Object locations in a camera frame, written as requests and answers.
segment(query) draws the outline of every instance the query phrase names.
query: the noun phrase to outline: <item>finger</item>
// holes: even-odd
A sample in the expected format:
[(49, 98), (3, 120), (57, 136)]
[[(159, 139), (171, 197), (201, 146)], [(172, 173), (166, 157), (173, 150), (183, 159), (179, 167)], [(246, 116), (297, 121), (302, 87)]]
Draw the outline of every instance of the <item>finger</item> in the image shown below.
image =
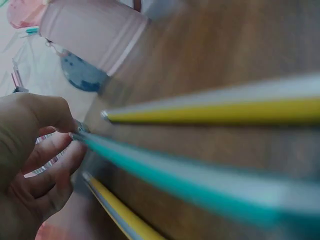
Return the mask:
[(38, 137), (42, 137), (48, 134), (53, 134), (55, 132), (55, 128), (52, 126), (45, 126), (39, 129)]
[(42, 197), (35, 200), (37, 208), (42, 215), (42, 220), (60, 211), (71, 196), (73, 187), (70, 181), (70, 173), (67, 170), (59, 172), (55, 176), (55, 185)]
[(56, 176), (60, 172), (67, 171), (72, 175), (80, 166), (85, 154), (86, 146), (78, 141), (73, 141), (62, 158), (57, 161), (46, 171), (39, 175), (27, 178), (30, 193), (35, 197), (41, 197), (45, 195), (55, 184)]
[(64, 98), (31, 93), (19, 93), (16, 97), (17, 101), (34, 116), (38, 129), (53, 126), (63, 133), (76, 130), (76, 123)]
[(68, 133), (56, 132), (49, 138), (36, 144), (21, 169), (22, 174), (27, 174), (41, 168), (48, 161), (61, 153), (71, 141), (72, 139)]

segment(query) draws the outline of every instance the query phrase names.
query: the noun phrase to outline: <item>blue object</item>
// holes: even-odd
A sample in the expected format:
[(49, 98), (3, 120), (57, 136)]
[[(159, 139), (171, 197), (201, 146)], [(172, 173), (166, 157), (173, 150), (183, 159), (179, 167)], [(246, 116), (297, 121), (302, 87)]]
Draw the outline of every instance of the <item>blue object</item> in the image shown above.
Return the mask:
[(77, 89), (97, 92), (109, 76), (72, 53), (61, 57), (61, 67), (65, 78)]

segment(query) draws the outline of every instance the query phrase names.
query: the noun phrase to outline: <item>wooden table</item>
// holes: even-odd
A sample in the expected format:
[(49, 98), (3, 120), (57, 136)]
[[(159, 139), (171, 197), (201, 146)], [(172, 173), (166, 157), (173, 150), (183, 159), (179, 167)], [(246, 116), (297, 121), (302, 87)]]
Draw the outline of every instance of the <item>wooden table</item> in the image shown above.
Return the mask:
[[(149, 150), (318, 179), (320, 133), (316, 128), (117, 125), (102, 120), (100, 111), (317, 72), (319, 24), (320, 2), (315, 0), (177, 1), (169, 14), (149, 24), (93, 102), (85, 123), (95, 134)], [(102, 163), (98, 158), (90, 164)], [(168, 239), (297, 238), (285, 236), (282, 229), (265, 231), (208, 213), (111, 163), (99, 166), (96, 175)]]

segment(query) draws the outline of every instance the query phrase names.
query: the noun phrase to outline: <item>pink container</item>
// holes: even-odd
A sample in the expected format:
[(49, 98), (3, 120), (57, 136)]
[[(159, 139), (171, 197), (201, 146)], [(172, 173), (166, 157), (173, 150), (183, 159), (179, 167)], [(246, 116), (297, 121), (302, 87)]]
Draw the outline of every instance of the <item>pink container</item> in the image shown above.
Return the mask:
[(45, 9), (43, 0), (10, 0), (6, 17), (16, 29), (39, 26)]
[(148, 18), (115, 0), (52, 0), (40, 34), (112, 76)]

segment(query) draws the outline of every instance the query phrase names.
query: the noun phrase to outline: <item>hand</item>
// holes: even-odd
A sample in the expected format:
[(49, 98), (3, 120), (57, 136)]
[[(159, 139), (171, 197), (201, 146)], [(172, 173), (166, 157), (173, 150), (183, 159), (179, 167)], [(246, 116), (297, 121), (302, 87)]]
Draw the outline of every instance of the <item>hand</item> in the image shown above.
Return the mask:
[[(75, 129), (61, 97), (19, 92), (0, 98), (0, 239), (34, 240), (43, 221), (65, 205), (73, 190), (70, 175), (86, 152), (68, 134)], [(35, 144), (37, 137), (55, 131)], [(67, 146), (52, 167), (24, 177)]]

